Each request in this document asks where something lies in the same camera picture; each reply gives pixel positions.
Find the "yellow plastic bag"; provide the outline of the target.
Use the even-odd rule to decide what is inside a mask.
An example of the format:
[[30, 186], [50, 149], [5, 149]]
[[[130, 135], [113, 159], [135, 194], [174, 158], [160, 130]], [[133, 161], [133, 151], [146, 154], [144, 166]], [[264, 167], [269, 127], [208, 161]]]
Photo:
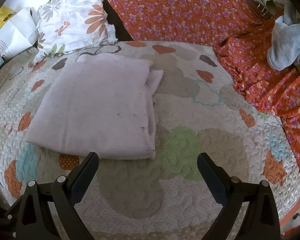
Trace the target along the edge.
[[16, 15], [17, 12], [14, 11], [13, 9], [3, 5], [0, 8], [0, 29], [2, 28], [2, 26], [10, 19], [12, 18], [14, 15]]

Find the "white plastic bag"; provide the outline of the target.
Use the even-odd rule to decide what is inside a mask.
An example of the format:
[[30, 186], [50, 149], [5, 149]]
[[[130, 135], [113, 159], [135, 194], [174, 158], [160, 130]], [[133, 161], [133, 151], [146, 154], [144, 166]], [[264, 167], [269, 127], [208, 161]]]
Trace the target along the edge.
[[38, 40], [36, 0], [7, 0], [5, 6], [17, 12], [0, 29], [0, 57], [10, 60]]

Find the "quilted heart pattern bedspread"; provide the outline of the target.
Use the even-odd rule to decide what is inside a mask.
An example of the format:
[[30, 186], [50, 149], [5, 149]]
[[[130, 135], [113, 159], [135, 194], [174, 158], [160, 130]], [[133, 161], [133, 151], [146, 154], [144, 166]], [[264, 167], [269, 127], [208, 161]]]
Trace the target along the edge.
[[[56, 77], [79, 52], [30, 62], [30, 48], [0, 69], [0, 197], [12, 204], [26, 183], [54, 181], [81, 162], [25, 141]], [[279, 118], [258, 112], [233, 88], [213, 49], [178, 42], [90, 48], [153, 62], [164, 72], [153, 98], [156, 156], [100, 161], [76, 210], [95, 239], [201, 239], [221, 206], [197, 169], [206, 152], [230, 176], [265, 179], [282, 218], [300, 198], [300, 171]]]

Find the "grey crumpled cloth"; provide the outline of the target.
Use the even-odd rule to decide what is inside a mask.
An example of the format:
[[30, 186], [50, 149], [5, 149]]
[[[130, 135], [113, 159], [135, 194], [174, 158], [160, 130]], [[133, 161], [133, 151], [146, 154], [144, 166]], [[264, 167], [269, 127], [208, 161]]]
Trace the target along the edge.
[[287, 25], [284, 17], [275, 20], [267, 61], [274, 70], [294, 65], [300, 71], [300, 23]]

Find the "white floral pillow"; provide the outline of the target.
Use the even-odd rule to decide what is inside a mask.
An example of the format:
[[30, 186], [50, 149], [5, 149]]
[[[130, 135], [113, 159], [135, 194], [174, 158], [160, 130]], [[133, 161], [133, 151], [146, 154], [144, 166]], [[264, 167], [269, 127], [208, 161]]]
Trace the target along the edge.
[[104, 0], [50, 0], [39, 7], [38, 53], [34, 62], [83, 48], [114, 44], [115, 27], [107, 21]]

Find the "red floral blanket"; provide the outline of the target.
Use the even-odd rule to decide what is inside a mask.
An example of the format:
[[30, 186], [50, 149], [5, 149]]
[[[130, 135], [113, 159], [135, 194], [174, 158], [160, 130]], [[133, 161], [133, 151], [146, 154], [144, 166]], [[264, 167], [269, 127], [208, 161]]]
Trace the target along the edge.
[[300, 72], [294, 66], [273, 70], [267, 63], [273, 27], [273, 20], [225, 23], [213, 49], [235, 90], [258, 111], [281, 118], [300, 168]]

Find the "red floral pillow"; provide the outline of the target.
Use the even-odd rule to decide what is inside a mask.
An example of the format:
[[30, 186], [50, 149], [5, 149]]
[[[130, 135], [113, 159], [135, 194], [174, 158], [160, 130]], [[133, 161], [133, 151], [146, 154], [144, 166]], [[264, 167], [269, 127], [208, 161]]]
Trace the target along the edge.
[[214, 46], [264, 21], [243, 0], [107, 0], [134, 41]]

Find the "pale lilac towel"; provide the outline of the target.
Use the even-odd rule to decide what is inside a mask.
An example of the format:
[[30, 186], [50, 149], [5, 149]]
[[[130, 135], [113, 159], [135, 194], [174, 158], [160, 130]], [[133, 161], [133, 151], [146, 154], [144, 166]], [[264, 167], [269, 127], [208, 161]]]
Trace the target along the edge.
[[138, 160], [155, 157], [153, 95], [164, 72], [153, 62], [81, 55], [53, 82], [26, 141], [64, 154]]

